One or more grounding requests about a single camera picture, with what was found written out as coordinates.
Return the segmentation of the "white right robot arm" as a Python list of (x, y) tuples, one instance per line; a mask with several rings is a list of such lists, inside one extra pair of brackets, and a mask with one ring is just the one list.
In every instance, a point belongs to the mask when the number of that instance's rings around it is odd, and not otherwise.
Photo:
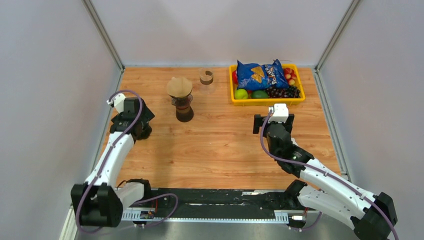
[(385, 192), (361, 188), (327, 168), (291, 137), (294, 115), (256, 114), (253, 134), (264, 152), (297, 179), (287, 187), (286, 204), (318, 210), (349, 227), (360, 240), (399, 239), (394, 200)]

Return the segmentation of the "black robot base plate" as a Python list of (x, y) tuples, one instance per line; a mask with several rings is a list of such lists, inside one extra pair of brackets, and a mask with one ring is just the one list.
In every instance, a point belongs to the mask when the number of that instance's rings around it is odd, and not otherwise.
[(283, 190), (154, 188), (156, 200), (132, 205), (124, 221), (285, 223), (284, 214), (305, 211)]

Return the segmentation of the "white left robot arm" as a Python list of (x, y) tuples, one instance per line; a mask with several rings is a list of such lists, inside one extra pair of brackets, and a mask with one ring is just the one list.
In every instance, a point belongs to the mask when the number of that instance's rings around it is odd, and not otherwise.
[(75, 184), (70, 191), (79, 227), (117, 227), (128, 207), (134, 203), (147, 207), (153, 201), (146, 179), (130, 179), (121, 188), (113, 185), (135, 143), (150, 137), (150, 121), (155, 115), (140, 97), (118, 93), (107, 103), (116, 109), (117, 115), (111, 120), (106, 148), (85, 181)]

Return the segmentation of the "brown paper coffee filter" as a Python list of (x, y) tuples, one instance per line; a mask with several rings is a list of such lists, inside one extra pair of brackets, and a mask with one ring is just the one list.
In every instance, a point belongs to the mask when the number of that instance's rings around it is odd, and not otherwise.
[(185, 77), (172, 77), (166, 85), (166, 92), (174, 98), (185, 98), (191, 94), (193, 83)]

